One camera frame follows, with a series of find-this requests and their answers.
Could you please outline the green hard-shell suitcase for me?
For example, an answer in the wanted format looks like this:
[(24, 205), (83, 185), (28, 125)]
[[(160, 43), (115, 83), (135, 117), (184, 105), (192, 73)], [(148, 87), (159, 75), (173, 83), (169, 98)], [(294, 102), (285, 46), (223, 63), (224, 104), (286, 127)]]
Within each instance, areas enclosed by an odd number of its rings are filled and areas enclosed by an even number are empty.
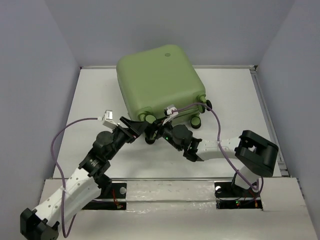
[(194, 129), (201, 127), (205, 112), (205, 86), (187, 54), (178, 45), (123, 56), (116, 65), (118, 85), (133, 121), (153, 123), (165, 117), (169, 106), (179, 110), (173, 123), (188, 121)]

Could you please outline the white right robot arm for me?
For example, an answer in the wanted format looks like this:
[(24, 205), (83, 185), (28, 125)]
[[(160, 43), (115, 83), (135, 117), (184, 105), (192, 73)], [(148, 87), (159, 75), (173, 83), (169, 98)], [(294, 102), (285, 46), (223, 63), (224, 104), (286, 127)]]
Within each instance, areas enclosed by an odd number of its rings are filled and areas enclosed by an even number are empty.
[(167, 122), (153, 123), (145, 130), (145, 141), (152, 144), (163, 138), (183, 157), (191, 162), (204, 162), (225, 158), (235, 174), (230, 190), (242, 196), (252, 189), (260, 192), (263, 179), (271, 178), (277, 161), (279, 147), (251, 130), (244, 130), (239, 137), (226, 140), (195, 138), (185, 125), (176, 126)]

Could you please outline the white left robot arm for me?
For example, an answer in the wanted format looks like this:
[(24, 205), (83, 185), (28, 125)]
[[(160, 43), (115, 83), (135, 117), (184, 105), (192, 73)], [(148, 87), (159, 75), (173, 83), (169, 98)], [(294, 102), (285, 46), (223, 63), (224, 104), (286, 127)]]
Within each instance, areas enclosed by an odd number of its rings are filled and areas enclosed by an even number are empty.
[(56, 240), (59, 231), (65, 231), (65, 223), (92, 200), (110, 194), (112, 180), (105, 172), (110, 160), (124, 144), (133, 143), (148, 127), (146, 121), (133, 121), (121, 117), (122, 127), (111, 120), (106, 124), (111, 131), (102, 131), (92, 148), (75, 169), (71, 177), (62, 179), (62, 185), (47, 200), (33, 209), (26, 208), (20, 214), (20, 233), (27, 240)]

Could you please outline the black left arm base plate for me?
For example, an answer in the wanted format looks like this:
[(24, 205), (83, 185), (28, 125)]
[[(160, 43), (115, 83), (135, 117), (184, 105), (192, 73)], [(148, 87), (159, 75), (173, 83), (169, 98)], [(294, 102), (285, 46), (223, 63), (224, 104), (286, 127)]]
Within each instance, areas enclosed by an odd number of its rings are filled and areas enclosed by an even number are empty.
[(109, 190), (101, 192), (100, 196), (91, 200), (83, 210), (124, 211), (127, 209), (127, 183), (113, 182)]

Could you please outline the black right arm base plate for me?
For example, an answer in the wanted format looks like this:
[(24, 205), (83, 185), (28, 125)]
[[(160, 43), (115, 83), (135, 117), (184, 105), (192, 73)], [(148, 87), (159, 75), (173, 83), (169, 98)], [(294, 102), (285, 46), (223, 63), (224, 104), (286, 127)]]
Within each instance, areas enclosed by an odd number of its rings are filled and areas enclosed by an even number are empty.
[(258, 191), (251, 188), (243, 189), (230, 181), (220, 181), (214, 183), (214, 190), (218, 210), (263, 209)]

